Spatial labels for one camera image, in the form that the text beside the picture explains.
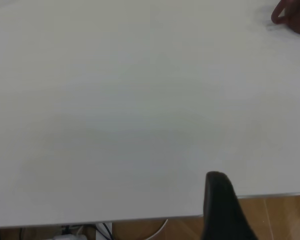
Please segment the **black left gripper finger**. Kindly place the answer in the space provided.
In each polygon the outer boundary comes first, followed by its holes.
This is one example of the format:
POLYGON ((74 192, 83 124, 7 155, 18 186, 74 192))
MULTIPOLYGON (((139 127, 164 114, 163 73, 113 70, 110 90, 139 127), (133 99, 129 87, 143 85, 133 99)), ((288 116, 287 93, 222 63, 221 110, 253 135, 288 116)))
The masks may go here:
POLYGON ((205 177, 203 240, 256 240, 226 174, 210 171, 205 177))

